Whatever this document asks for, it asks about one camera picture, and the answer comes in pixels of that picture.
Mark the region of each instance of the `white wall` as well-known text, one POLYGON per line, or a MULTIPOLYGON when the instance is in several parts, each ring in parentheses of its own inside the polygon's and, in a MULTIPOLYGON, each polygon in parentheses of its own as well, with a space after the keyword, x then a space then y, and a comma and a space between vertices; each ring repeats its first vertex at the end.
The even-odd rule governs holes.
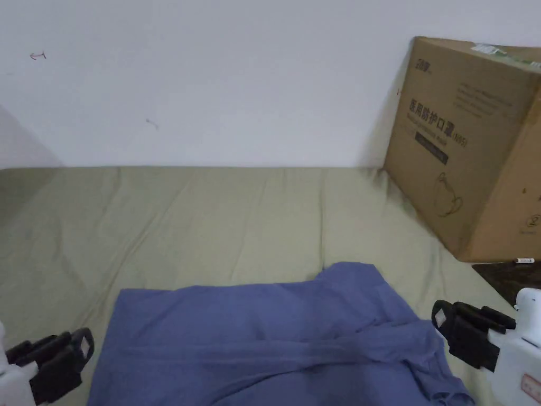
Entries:
POLYGON ((0 106, 33 139, 0 122, 0 166, 381 165, 413 36, 541 45, 540 12, 539 0, 4 2, 0 106))

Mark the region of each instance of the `brown cardboard box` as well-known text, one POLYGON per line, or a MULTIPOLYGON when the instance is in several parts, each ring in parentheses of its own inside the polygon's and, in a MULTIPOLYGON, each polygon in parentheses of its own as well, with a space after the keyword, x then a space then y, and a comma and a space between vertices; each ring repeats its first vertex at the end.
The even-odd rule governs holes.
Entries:
POLYGON ((541 259, 541 48, 418 37, 385 168, 462 261, 541 259))

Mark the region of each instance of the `blue cloth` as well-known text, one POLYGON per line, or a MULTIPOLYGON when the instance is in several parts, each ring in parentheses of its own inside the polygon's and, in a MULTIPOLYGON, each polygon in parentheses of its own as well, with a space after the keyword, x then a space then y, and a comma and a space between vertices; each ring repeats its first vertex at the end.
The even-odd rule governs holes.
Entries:
POLYGON ((88 406, 473 404, 372 265, 313 281, 123 290, 88 406))

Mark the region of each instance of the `dark wooden surface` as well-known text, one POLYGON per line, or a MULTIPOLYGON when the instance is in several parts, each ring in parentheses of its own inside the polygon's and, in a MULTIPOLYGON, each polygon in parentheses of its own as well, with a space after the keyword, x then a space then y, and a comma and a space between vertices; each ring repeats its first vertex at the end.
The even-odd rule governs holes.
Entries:
POLYGON ((475 264, 472 268, 514 306, 524 287, 541 289, 541 262, 535 264, 475 264))

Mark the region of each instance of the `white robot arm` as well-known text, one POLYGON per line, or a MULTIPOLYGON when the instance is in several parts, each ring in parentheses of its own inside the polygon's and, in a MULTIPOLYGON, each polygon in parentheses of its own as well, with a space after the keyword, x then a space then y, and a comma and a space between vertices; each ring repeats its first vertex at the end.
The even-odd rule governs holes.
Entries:
POLYGON ((81 371, 94 352, 89 329, 64 332, 4 351, 0 323, 0 405, 51 403, 81 384, 81 371))
POLYGON ((516 322, 489 307, 438 300, 432 323, 449 352, 483 369, 496 399, 505 406, 541 404, 541 290, 517 295, 516 322))

